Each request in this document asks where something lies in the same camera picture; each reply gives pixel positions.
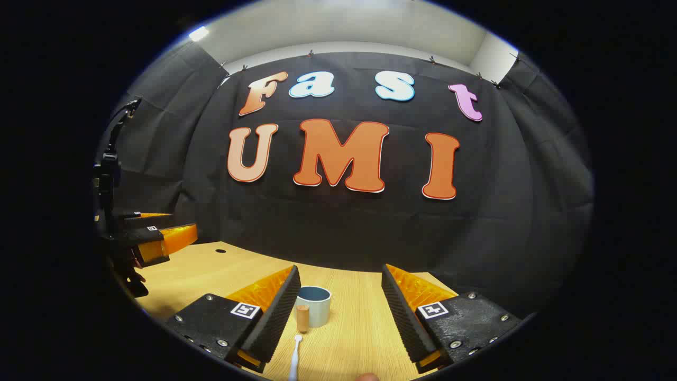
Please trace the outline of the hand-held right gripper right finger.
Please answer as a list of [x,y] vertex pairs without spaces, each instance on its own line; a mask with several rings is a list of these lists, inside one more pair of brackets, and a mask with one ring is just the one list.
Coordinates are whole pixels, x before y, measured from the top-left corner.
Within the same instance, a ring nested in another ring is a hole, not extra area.
[[495,346],[523,319],[478,292],[457,294],[385,264],[381,287],[418,373],[454,366]]

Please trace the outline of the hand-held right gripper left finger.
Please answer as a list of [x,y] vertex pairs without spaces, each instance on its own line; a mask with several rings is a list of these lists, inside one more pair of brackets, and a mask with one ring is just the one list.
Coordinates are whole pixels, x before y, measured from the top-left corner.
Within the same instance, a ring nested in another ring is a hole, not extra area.
[[169,330],[232,366],[262,373],[295,306],[295,265],[227,297],[205,294],[166,320]]

